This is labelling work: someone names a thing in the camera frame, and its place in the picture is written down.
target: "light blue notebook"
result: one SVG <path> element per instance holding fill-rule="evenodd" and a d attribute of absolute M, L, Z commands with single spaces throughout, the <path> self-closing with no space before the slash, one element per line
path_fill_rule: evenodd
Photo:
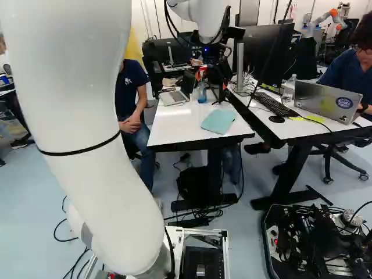
<path fill-rule="evenodd" d="M 207 131 L 226 134 L 235 120 L 235 112 L 227 109 L 215 109 L 203 121 L 202 128 Z"/>

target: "navy shirt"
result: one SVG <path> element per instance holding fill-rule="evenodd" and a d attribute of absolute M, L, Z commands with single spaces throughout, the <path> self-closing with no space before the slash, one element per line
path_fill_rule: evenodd
<path fill-rule="evenodd" d="M 364 72 L 352 49 L 337 57 L 317 83 L 360 93 L 362 101 L 372 105 L 372 68 Z"/>
<path fill-rule="evenodd" d="M 136 60 L 125 59 L 124 69 L 116 80 L 115 107 L 118 116 L 131 116 L 135 111 L 137 88 L 148 82 L 148 77 L 141 64 Z"/>

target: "black hair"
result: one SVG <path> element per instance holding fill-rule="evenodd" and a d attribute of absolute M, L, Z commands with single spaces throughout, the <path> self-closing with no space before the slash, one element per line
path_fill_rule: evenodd
<path fill-rule="evenodd" d="M 372 11 L 366 13 L 351 37 L 351 43 L 361 49 L 372 49 Z"/>

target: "blue floor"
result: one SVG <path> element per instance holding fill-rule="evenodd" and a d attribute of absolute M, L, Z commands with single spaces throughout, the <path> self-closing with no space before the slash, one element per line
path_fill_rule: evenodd
<path fill-rule="evenodd" d="M 244 143 L 258 141 L 260 139 L 256 137 Z M 179 152 L 158 154 L 161 168 L 155 174 L 154 192 L 164 202 L 166 217 L 171 216 L 170 202 L 177 197 L 175 179 L 178 171 L 172 164 L 179 160 L 179 155 Z M 253 211 L 249 201 L 270 193 L 276 181 L 271 167 L 284 161 L 286 156 L 286 148 L 259 156 L 243 153 L 245 193 L 239 204 L 226 209 L 224 215 L 209 226 L 229 232 L 233 279 L 267 278 L 259 233 L 261 213 Z M 369 163 L 372 147 L 359 149 L 351 146 L 345 157 L 372 174 Z M 61 279 L 84 250 L 80 240 L 58 243 L 53 238 L 53 229 L 65 218 L 61 210 L 65 195 L 35 146 L 13 151 L 4 159 L 7 165 L 0 168 L 1 278 Z M 192 160 L 194 165 L 206 163 L 205 152 L 192 152 Z M 305 189 L 309 184 L 342 208 L 356 209 L 372 199 L 372 179 L 362 182 L 357 173 L 338 162 L 333 160 L 331 165 L 335 182 L 324 185 L 321 181 L 323 157 L 312 156 L 306 162 L 295 189 Z M 224 191 L 234 191 L 227 179 Z M 361 213 L 372 223 L 372 208 L 365 208 Z M 61 226 L 58 236 L 72 236 L 67 223 Z"/>

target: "white wall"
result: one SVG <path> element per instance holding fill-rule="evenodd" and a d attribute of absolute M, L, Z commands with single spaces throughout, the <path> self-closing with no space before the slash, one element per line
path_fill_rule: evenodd
<path fill-rule="evenodd" d="M 170 38 L 171 34 L 167 27 L 164 15 L 164 0 L 133 0 L 132 1 L 132 25 L 135 28 L 135 32 L 137 35 L 137 40 L 139 43 L 139 47 L 142 47 L 142 43 L 148 38 L 146 25 L 144 20 L 144 15 L 142 14 L 141 9 L 141 2 L 144 6 L 144 12 L 146 20 L 149 21 L 148 32 L 149 36 L 152 37 L 156 35 L 160 38 L 159 29 L 158 29 L 158 22 L 156 20 L 156 12 L 155 12 L 155 4 L 158 10 L 159 16 L 159 25 L 160 25 L 160 32 L 162 33 L 162 38 Z M 235 14 L 239 12 L 239 4 L 240 0 L 226 0 L 226 2 L 231 5 L 231 21 L 230 25 L 234 25 L 235 22 Z M 258 17 L 258 25 L 263 24 L 270 24 L 270 18 L 273 17 L 274 12 L 274 0 L 260 0 L 260 11 Z M 278 4 L 278 12 L 277 12 L 277 20 L 283 18 L 285 9 L 288 5 L 289 0 L 279 0 Z M 316 0 L 313 19 L 321 16 L 325 12 L 330 9 L 337 8 L 339 0 Z M 372 0 L 345 0 L 344 2 L 351 3 L 351 9 L 349 13 L 350 18 L 361 18 L 366 11 L 372 10 Z M 292 3 L 297 4 L 297 10 L 294 13 L 295 17 L 295 28 L 296 30 L 300 30 L 302 28 L 302 19 L 305 13 L 310 13 L 312 8 L 312 0 L 293 0 Z M 193 22 L 188 22 L 186 20 L 181 20 L 175 13 L 173 13 L 170 9 L 170 16 L 173 19 L 174 24 L 176 27 L 182 31 L 192 31 L 197 29 L 197 26 Z M 331 23 L 332 19 L 329 18 L 324 21 L 321 26 L 327 26 L 328 23 Z"/>

